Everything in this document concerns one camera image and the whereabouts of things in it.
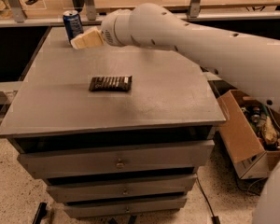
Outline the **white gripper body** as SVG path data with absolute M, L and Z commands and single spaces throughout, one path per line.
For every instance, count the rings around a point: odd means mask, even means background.
M 130 18 L 133 12 L 119 9 L 108 14 L 101 23 L 102 36 L 111 46 L 136 46 L 131 32 Z

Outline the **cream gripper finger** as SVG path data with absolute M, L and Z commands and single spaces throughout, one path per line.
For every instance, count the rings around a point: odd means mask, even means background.
M 86 49 L 100 47 L 104 44 L 101 31 L 96 27 L 89 28 L 83 34 L 80 34 L 71 40 L 74 49 Z

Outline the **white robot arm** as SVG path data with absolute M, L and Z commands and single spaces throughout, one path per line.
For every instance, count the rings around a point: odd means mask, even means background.
M 168 49 L 251 95 L 280 114 L 280 41 L 180 20 L 169 10 L 145 3 L 118 9 L 71 40 L 74 49 L 137 46 Z

